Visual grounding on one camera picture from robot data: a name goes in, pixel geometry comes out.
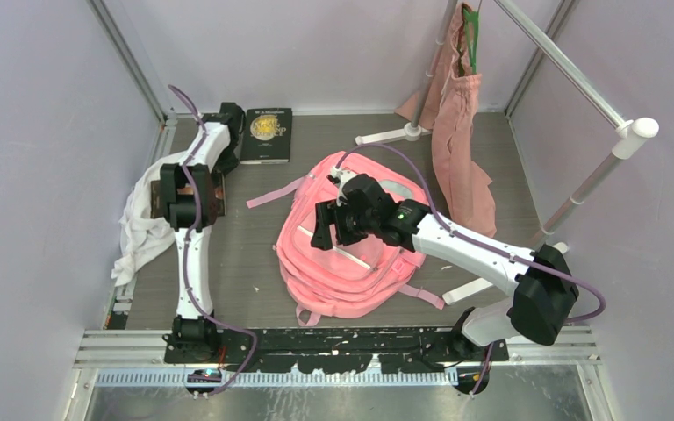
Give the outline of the pink student backpack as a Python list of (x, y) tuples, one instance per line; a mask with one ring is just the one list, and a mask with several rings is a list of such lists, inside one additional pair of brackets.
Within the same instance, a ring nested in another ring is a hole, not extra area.
[(305, 176), (247, 201), (247, 207), (254, 208), (293, 196), (290, 213), (273, 248), (285, 286), (297, 304), (298, 324), (313, 327), (322, 317), (360, 318), (397, 293), (443, 309), (446, 303), (440, 296), (409, 283), (425, 261), (422, 253), (387, 246), (374, 236), (351, 246), (334, 245), (328, 251), (311, 246), (316, 203), (337, 195), (336, 187), (327, 180), (334, 165), (376, 178), (396, 201), (427, 200), (422, 188), (408, 178), (358, 153), (338, 152), (328, 155)]

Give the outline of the dark book orange cover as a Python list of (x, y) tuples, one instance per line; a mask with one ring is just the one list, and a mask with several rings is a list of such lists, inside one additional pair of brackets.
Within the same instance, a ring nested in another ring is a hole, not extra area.
[[(219, 171), (211, 173), (212, 179), (212, 193), (213, 199), (209, 200), (209, 204), (202, 204), (202, 212), (204, 217), (209, 217), (212, 211), (216, 211), (218, 217), (226, 214), (226, 192), (225, 192), (225, 177)], [(162, 218), (163, 208), (161, 203), (161, 181), (154, 180), (150, 182), (150, 213), (149, 217)]]

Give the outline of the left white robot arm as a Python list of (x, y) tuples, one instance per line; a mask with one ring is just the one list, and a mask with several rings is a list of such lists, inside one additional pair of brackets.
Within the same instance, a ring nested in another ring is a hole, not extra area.
[(212, 174), (220, 158), (234, 156), (245, 122), (245, 111), (233, 102), (198, 116), (189, 148), (160, 169), (162, 215), (174, 232), (179, 278), (167, 362), (208, 362), (221, 348), (209, 285), (210, 237), (219, 216)]

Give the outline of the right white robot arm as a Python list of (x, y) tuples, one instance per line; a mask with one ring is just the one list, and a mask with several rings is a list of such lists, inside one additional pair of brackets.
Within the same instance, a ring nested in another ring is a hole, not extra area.
[(458, 357), (474, 360), (487, 345), (517, 335), (542, 346), (556, 342), (579, 295), (558, 249), (510, 246), (473, 232), (432, 205), (394, 200), (366, 174), (333, 168), (327, 179), (337, 196), (315, 206), (312, 247), (327, 251), (375, 237), (386, 246), (442, 259), (505, 292), (506, 300), (461, 317), (452, 337)]

